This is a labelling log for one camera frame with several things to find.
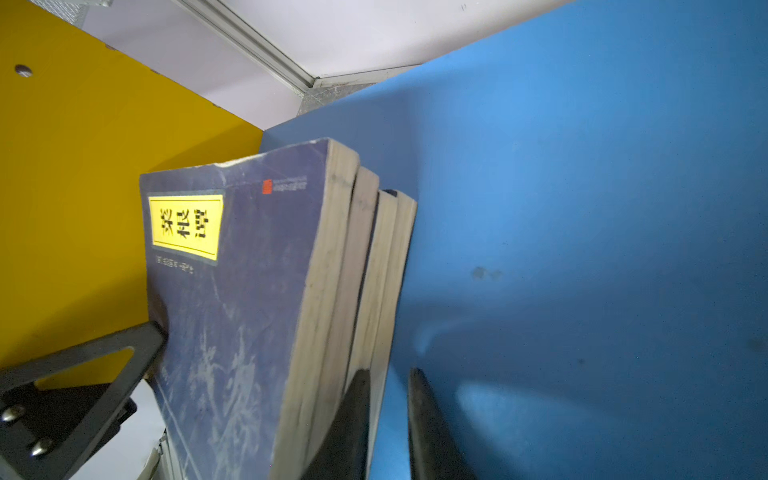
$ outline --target stack of books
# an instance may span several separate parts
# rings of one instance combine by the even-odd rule
[[[168,331],[152,383],[186,477],[297,480],[358,369],[370,458],[416,202],[330,139],[145,174],[141,196]]]

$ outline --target blue panel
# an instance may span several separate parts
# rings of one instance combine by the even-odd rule
[[[421,366],[481,478],[768,476],[768,2],[582,0],[268,130],[416,196]]]

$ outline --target triangular black bracket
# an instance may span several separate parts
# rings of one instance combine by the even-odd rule
[[[408,448],[412,480],[477,480],[421,369],[411,369],[408,377]]]
[[[358,370],[301,480],[363,480],[368,459],[371,372]]]
[[[101,446],[105,434],[114,430],[114,424],[126,418],[126,401],[152,365],[165,340],[165,332],[156,323],[142,323],[0,370],[0,478],[65,480],[71,477]],[[56,435],[41,438],[39,432],[33,431],[36,429],[27,427],[31,423],[26,422],[25,417],[35,415],[34,409],[30,411],[23,405],[6,402],[19,398],[24,394],[23,390],[30,392],[35,380],[126,348],[133,350],[131,359],[111,384],[105,384],[98,400],[60,442],[50,440]],[[87,387],[76,388],[82,391]],[[65,396],[74,398],[70,393]]]

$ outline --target purple book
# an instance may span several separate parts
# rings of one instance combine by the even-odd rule
[[[358,165],[323,139],[141,176],[153,387],[187,478],[300,475]]]

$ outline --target metal screw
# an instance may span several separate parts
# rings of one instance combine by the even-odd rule
[[[10,406],[7,409],[3,410],[2,421],[3,423],[14,422],[19,417],[23,416],[26,412],[27,412],[27,409],[25,409],[21,405]]]
[[[39,439],[33,446],[32,450],[29,452],[29,455],[32,455],[33,457],[39,457],[40,455],[44,455],[48,453],[48,451],[53,446],[53,440],[49,438],[43,438]]]
[[[16,65],[14,67],[14,70],[16,70],[16,73],[18,73],[22,77],[31,77],[32,76],[32,69],[30,67],[28,67],[27,65]]]

